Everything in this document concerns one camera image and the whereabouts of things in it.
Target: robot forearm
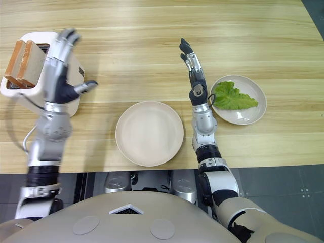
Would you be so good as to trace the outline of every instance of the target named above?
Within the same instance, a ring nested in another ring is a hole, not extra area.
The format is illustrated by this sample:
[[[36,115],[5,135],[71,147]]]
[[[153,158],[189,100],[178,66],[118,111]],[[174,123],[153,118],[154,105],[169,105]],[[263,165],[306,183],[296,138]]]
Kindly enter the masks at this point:
[[[60,192],[59,165],[66,139],[72,132],[65,105],[45,103],[36,123],[37,135],[28,153],[28,173],[21,188],[16,219],[45,217],[63,207],[55,199]]]

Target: plate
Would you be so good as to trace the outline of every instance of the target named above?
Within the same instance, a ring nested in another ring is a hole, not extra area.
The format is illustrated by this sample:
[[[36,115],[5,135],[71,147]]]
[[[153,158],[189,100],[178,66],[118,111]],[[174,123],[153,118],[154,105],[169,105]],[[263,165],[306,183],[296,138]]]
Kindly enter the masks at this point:
[[[238,88],[240,93],[248,94],[251,98],[257,100],[259,104],[257,107],[243,110],[221,110],[215,106],[212,106],[217,115],[219,115],[225,121],[236,125],[252,124],[263,117],[267,109],[267,98],[265,97],[265,94],[260,86],[247,77],[240,75],[228,75],[217,80],[210,89],[210,93],[212,93],[212,90],[216,84],[223,81],[234,82],[234,88]]]
[[[116,142],[131,162],[150,167],[162,165],[179,151],[183,125],[171,107],[156,101],[140,102],[121,115]]]

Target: bread slice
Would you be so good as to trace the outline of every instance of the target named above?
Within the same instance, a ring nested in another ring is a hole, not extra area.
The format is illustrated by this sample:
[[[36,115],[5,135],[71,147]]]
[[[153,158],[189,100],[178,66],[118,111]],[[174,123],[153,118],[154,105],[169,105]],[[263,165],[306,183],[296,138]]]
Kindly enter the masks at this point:
[[[28,40],[22,57],[17,81],[26,86],[34,87],[41,75],[46,54],[32,40]]]
[[[20,88],[26,88],[25,85],[17,81],[17,75],[20,69],[20,63],[25,51],[26,42],[23,40],[16,41],[14,51],[12,52],[9,64],[5,71],[5,78]]]

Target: black joint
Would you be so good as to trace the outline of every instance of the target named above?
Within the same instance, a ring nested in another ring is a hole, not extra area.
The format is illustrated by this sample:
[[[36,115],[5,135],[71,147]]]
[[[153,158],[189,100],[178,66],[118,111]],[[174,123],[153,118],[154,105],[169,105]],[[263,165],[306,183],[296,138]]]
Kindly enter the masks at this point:
[[[213,200],[217,206],[219,206],[226,199],[238,197],[236,191],[233,190],[218,190],[213,193]]]
[[[206,164],[202,164],[199,167],[199,174],[202,174],[203,172],[209,172],[209,171],[227,171],[227,168],[224,166],[209,166],[207,167]]]
[[[58,175],[58,166],[30,166],[28,168],[26,186],[34,187],[56,184]]]
[[[61,199],[56,198],[52,202],[52,206],[49,214],[55,213],[63,208],[64,208],[63,201]]]
[[[208,144],[200,147],[196,151],[198,163],[207,158],[221,158],[221,153],[215,145]]]
[[[208,178],[204,174],[198,175],[199,186],[202,191],[202,203],[206,206],[213,205],[211,186],[209,184]]]
[[[251,238],[251,235],[254,233],[253,230],[249,230],[248,228],[246,228],[243,225],[238,225],[235,223],[235,220],[245,214],[245,211],[241,211],[238,214],[236,214],[231,221],[228,224],[227,229],[236,236],[236,238],[238,238],[242,243],[246,243],[248,242],[248,240]]]

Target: lettuce leaf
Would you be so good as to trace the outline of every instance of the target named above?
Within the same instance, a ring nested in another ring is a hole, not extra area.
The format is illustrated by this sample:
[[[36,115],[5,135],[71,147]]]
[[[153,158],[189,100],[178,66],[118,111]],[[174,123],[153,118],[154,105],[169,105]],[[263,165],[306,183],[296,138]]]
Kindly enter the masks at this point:
[[[239,89],[234,88],[234,82],[218,83],[213,93],[216,95],[214,106],[222,110],[241,110],[258,106],[258,101],[249,95],[240,94]]]

